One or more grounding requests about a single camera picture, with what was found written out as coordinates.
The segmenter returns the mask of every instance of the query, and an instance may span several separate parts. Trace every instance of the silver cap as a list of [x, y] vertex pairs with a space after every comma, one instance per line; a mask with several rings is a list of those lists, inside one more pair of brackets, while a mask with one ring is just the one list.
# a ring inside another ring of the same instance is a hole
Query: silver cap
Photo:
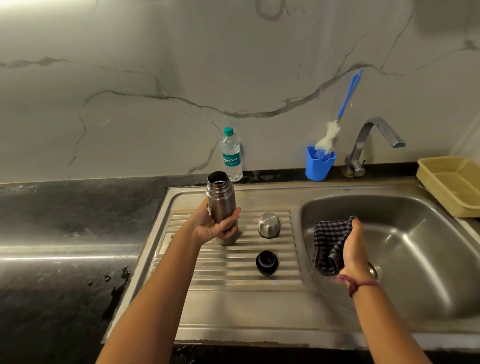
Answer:
[[264, 238], [272, 239], [280, 233], [280, 219], [273, 212], [265, 212], [258, 222], [258, 232]]

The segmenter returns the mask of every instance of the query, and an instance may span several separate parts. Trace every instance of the checkered cloth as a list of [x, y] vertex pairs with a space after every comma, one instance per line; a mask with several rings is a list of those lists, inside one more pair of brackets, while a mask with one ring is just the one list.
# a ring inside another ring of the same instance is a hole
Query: checkered cloth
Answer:
[[352, 231], [352, 221], [348, 220], [320, 221], [315, 223], [313, 241], [315, 254], [313, 261], [324, 276], [337, 275], [345, 266], [343, 263], [343, 244]]

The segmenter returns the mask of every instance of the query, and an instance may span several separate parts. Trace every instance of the left arm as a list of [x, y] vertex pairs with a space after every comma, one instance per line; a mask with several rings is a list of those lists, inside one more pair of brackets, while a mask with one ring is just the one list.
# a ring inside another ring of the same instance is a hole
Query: left arm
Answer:
[[113, 329], [96, 364], [168, 363], [203, 243], [230, 237], [240, 208], [215, 224], [205, 199], [180, 227], [167, 251]]

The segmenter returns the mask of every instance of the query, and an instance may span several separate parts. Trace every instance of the flask mouth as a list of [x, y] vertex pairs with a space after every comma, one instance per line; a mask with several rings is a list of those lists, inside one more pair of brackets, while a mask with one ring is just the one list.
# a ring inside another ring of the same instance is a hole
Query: flask mouth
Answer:
[[228, 174], [223, 171], [212, 172], [207, 177], [207, 196], [214, 199], [228, 197], [233, 191], [233, 184]]

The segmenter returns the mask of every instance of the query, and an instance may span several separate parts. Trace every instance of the right arm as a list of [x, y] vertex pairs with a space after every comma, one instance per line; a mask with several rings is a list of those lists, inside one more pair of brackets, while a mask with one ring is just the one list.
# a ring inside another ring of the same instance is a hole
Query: right arm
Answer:
[[[343, 250], [345, 268], [340, 273], [357, 282], [373, 280], [362, 224], [355, 219], [352, 225]], [[431, 364], [381, 287], [360, 286], [353, 303], [375, 364]]]

